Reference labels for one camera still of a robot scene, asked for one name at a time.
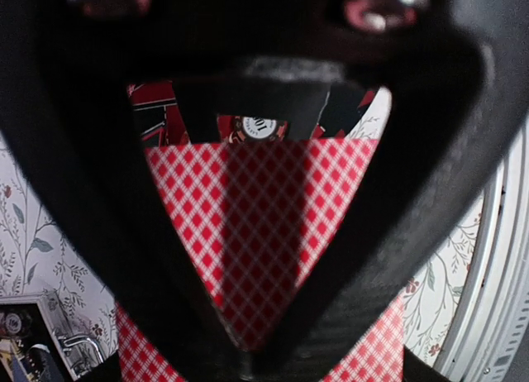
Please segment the dark chip sector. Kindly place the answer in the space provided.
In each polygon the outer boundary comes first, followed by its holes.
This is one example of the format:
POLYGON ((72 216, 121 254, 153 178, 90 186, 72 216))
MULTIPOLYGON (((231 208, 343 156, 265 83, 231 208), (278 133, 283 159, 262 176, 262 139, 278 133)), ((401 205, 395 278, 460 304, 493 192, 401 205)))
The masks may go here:
POLYGON ((218 115, 217 125, 221 139, 229 143, 281 141, 288 129, 284 121, 232 115, 218 115))

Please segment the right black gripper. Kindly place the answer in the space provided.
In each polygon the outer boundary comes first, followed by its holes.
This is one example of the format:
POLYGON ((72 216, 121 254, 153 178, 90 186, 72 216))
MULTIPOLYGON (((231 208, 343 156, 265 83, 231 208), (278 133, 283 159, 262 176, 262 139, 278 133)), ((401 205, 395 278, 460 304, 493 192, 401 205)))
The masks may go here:
POLYGON ((458 53, 479 62, 466 122, 507 143, 528 109, 528 0, 1 0, 1 128, 65 138, 78 77, 275 82, 406 74, 458 53))

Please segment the pink playing card deck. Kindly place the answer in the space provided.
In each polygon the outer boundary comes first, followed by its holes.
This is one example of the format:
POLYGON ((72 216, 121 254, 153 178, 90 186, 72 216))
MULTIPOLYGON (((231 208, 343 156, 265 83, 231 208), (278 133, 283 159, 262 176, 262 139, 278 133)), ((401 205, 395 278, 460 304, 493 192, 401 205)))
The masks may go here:
POLYGON ((146 151, 166 212, 244 353, 266 343, 326 251, 376 146, 325 139, 146 151))

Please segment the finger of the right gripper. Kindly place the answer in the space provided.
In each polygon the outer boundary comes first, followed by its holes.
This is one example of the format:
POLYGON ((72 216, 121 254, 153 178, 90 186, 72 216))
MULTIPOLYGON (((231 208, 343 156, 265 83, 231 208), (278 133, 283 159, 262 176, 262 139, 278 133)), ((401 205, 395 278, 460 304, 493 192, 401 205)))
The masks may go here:
POLYGON ((237 381, 239 356, 170 222, 126 90, 102 80, 1 82, 1 128, 82 258, 190 381, 237 381))
POLYGON ((528 109, 528 64, 413 60, 369 77, 393 106, 345 218, 267 346, 258 381, 317 381, 431 257, 512 143, 528 109))

